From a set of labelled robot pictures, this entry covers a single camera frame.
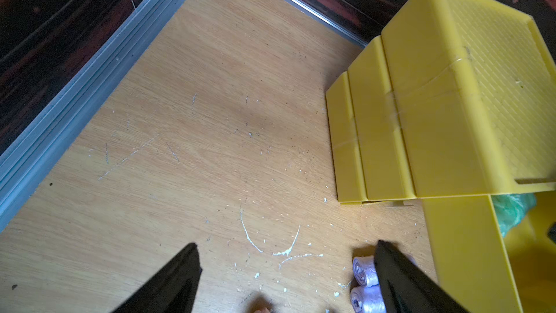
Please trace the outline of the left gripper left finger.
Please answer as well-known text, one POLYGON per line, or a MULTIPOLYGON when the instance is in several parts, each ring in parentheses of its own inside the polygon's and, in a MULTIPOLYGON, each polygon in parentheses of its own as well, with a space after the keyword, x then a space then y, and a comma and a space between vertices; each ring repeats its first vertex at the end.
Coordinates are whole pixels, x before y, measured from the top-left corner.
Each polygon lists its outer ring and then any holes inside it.
POLYGON ((114 311, 192 312, 201 273, 198 246, 189 243, 114 311))

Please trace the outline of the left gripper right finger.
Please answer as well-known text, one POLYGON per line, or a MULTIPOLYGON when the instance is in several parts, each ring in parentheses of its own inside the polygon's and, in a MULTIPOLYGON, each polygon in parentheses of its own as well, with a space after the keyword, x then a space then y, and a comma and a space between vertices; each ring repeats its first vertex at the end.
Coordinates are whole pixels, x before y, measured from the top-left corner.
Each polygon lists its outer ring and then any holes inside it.
POLYGON ((374 265, 387 312, 465 312, 393 243, 378 241, 374 265))

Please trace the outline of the yellow top drawer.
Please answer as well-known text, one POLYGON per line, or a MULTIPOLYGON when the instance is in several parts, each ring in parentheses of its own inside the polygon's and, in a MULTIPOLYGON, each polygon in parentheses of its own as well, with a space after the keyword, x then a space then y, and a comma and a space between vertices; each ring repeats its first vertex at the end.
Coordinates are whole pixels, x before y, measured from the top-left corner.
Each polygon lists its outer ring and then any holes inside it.
POLYGON ((502 236, 490 196, 422 201, 440 287, 469 312, 555 311, 555 193, 502 236))

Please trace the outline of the green roll bottom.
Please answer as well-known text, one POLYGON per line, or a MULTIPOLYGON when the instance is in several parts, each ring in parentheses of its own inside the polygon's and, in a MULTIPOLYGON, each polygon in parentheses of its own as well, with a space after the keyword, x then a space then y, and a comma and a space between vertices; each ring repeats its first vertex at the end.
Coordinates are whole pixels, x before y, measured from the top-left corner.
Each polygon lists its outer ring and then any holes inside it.
POLYGON ((502 237, 517 226, 537 205, 535 194, 503 194, 491 197, 502 237))

